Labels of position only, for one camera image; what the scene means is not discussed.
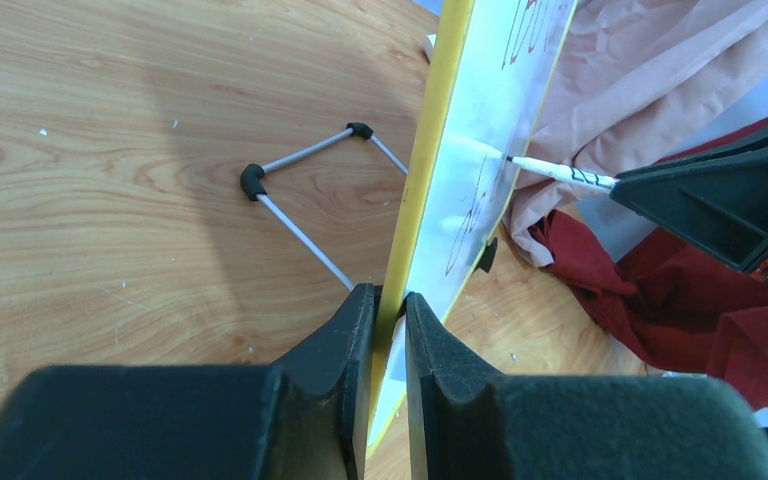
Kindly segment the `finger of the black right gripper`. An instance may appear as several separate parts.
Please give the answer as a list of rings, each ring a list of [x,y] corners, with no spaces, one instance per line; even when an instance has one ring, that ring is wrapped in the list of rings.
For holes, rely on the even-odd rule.
[[[622,172],[609,196],[736,271],[768,275],[768,125]]]

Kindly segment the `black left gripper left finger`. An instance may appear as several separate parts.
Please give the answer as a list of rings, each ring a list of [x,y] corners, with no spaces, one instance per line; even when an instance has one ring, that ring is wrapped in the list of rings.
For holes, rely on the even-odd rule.
[[[376,290],[268,364],[55,365],[0,409],[0,479],[360,479]]]

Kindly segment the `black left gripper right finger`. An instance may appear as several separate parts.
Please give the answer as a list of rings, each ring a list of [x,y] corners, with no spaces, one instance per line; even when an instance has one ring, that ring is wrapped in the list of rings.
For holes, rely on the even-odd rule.
[[[416,479],[768,479],[768,435],[710,378],[506,374],[405,301]]]

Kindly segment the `white marker pen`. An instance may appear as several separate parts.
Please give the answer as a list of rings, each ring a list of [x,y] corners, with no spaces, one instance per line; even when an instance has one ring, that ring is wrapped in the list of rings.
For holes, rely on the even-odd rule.
[[[562,183],[578,185],[592,191],[609,194],[617,185],[614,177],[582,170],[569,165],[555,164],[533,157],[508,156],[506,160],[522,170],[552,178]]]

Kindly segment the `yellow framed whiteboard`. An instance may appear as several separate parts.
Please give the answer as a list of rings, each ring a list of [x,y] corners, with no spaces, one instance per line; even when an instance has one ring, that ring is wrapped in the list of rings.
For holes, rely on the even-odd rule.
[[[436,31],[373,333],[367,448],[406,394],[404,299],[445,320],[506,212],[573,1],[447,1]]]

